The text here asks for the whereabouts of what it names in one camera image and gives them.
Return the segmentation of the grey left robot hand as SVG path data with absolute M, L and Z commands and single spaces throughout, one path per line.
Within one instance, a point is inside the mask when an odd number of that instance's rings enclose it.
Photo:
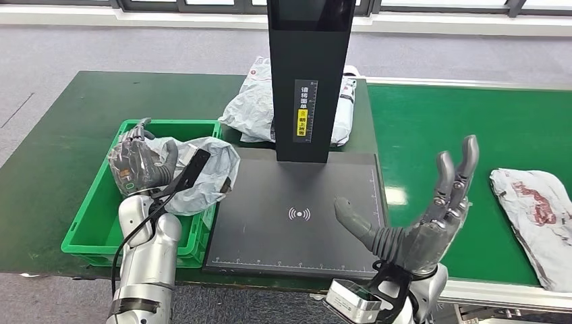
M 173 181 L 178 161 L 178 148 L 173 140 L 166 142 L 167 156 L 155 153 L 146 140 L 155 135 L 145 129 L 149 117 L 118 136 L 117 144 L 110 150 L 107 160 L 115 183 L 123 196 L 166 186 Z

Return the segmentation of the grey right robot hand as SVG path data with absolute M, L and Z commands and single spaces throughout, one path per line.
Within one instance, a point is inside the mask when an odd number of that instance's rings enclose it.
M 334 199 L 337 221 L 380 261 L 414 275 L 433 272 L 467 217 L 467 194 L 480 156 L 476 135 L 463 139 L 462 153 L 458 166 L 453 165 L 449 151 L 437 155 L 438 181 L 432 200 L 411 225 L 374 226 L 358 215 L 344 197 Z

